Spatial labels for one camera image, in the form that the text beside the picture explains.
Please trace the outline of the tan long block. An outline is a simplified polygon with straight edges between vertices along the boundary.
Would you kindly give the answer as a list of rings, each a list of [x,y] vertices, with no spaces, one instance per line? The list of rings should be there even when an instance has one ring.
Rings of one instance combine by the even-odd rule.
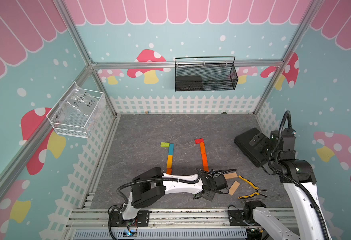
[[[236,179],[238,177],[237,173],[224,174],[226,180]]]

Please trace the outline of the red block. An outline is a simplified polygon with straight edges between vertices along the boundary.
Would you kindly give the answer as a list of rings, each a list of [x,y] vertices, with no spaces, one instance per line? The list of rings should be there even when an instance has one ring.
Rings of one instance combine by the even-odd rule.
[[[200,144],[204,142],[204,139],[196,139],[194,140],[195,144]]]

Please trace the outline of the yellow-orange long block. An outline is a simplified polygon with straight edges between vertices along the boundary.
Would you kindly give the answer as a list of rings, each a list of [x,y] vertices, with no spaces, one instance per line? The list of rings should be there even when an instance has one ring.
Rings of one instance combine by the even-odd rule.
[[[168,155],[167,159],[167,169],[171,169],[173,164],[173,155]]]

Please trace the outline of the teal long block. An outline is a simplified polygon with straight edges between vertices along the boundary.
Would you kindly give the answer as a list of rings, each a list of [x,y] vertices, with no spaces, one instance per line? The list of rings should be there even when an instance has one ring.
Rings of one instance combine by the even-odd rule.
[[[174,155],[174,144],[170,144],[169,146],[169,151],[168,151],[168,155],[169,156],[173,156]]]

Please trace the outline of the lime green small block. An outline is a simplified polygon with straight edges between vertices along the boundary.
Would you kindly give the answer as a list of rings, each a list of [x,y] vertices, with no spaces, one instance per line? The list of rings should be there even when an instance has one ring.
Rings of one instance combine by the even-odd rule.
[[[162,148],[169,148],[169,147],[170,147],[170,143],[164,143],[164,142],[162,142],[162,143],[160,144],[160,146],[161,146]]]

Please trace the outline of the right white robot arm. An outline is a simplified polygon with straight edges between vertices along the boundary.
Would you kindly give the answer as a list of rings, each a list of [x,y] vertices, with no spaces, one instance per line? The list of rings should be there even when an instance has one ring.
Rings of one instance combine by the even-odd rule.
[[[295,158],[295,139],[290,111],[285,111],[279,129],[270,134],[271,150],[265,157],[289,196],[299,233],[289,230],[261,201],[244,205],[244,221],[261,226],[275,240],[330,240],[313,169],[307,161]]]

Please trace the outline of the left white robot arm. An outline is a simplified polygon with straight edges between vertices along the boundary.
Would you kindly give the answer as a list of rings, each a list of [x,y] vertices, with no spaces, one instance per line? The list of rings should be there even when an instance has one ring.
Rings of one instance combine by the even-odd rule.
[[[198,170],[189,176],[176,176],[163,173],[161,168],[152,168],[135,177],[130,183],[123,184],[116,189],[116,193],[123,198],[120,205],[111,206],[108,210],[109,236],[115,240],[112,232],[113,220],[117,224],[123,223],[127,228],[138,222],[141,209],[147,208],[160,198],[169,194],[192,194],[193,199],[203,198],[212,201],[216,194],[229,194],[228,183],[224,175],[235,173],[236,169],[226,170]]]

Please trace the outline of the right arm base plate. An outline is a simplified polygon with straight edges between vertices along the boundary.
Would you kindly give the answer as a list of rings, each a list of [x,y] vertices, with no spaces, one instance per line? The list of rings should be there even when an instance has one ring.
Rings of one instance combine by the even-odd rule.
[[[244,218],[243,210],[228,210],[230,226],[253,226],[254,223]]]

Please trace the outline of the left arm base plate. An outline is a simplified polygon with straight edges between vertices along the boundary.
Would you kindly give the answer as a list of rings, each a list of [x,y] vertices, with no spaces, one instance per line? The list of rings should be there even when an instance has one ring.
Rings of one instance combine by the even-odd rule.
[[[137,216],[131,220],[124,220],[120,211],[110,213],[108,226],[109,227],[147,227],[149,225],[150,211],[139,211]]]

